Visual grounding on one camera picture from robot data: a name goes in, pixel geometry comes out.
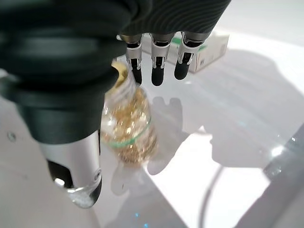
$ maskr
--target robotic hand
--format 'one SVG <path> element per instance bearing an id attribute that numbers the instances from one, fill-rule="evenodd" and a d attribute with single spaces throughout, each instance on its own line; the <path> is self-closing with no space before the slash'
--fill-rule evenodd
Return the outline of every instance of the robotic hand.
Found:
<path id="1" fill-rule="evenodd" d="M 39 142 L 53 182 L 82 208 L 101 191 L 99 137 L 104 94 L 117 80 L 113 58 L 125 54 L 138 83 L 141 39 L 152 38 L 152 83 L 174 34 L 182 31 L 175 77 L 230 0 L 1 0 L 0 93 L 16 103 Z"/>

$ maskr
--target black rubber finger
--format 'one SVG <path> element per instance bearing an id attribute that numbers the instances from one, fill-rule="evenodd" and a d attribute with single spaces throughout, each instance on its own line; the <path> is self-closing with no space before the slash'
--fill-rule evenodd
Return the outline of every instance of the black rubber finger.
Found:
<path id="1" fill-rule="evenodd" d="M 137 69 L 137 68 L 132 68 L 132 72 L 134 75 L 134 79 L 135 82 L 137 82 L 138 84 L 142 83 L 142 70 L 141 69 Z"/>
<path id="2" fill-rule="evenodd" d="M 187 65 L 187 63 L 180 64 L 177 62 L 174 70 L 175 78 L 178 80 L 184 79 L 187 76 L 188 69 L 189 65 Z"/>
<path id="3" fill-rule="evenodd" d="M 155 86 L 160 86 L 163 82 L 163 69 L 160 67 L 152 68 L 152 83 Z"/>

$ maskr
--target glitter-filled bottle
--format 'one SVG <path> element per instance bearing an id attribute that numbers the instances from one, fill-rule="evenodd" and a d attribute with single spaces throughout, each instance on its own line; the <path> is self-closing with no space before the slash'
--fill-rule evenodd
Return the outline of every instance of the glitter-filled bottle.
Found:
<path id="1" fill-rule="evenodd" d="M 124 163 L 141 164 L 157 150 L 149 102 L 125 64 L 113 62 L 112 66 L 119 78 L 105 94 L 101 140 Z"/>

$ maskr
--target gold glitter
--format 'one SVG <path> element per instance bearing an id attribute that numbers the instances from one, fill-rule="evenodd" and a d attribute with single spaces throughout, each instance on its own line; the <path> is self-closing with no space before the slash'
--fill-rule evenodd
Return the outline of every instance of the gold glitter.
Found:
<path id="1" fill-rule="evenodd" d="M 125 70 L 119 70 L 123 79 L 127 80 Z M 111 107 L 105 107 L 102 122 L 111 123 L 101 128 L 101 140 L 110 146 L 119 159 L 127 164 L 140 164 L 149 159 L 157 150 L 157 139 L 151 123 L 149 102 L 145 92 L 136 88 L 133 96 L 124 96 Z"/>

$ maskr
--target white table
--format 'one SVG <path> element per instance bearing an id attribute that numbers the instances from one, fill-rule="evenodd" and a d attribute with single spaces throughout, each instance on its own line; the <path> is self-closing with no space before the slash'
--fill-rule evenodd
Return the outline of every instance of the white table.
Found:
<path id="1" fill-rule="evenodd" d="M 103 147 L 103 189 L 90 210 L 76 208 L 51 183 L 37 144 L 1 98 L 1 227 L 234 227 L 269 186 L 263 168 L 273 149 L 304 122 L 304 47 L 229 33 L 223 58 L 183 81 L 167 63 L 160 87 L 150 83 L 152 63 L 143 54 L 160 152 L 132 170 Z M 276 227 L 302 227 L 303 205 L 300 192 Z"/>

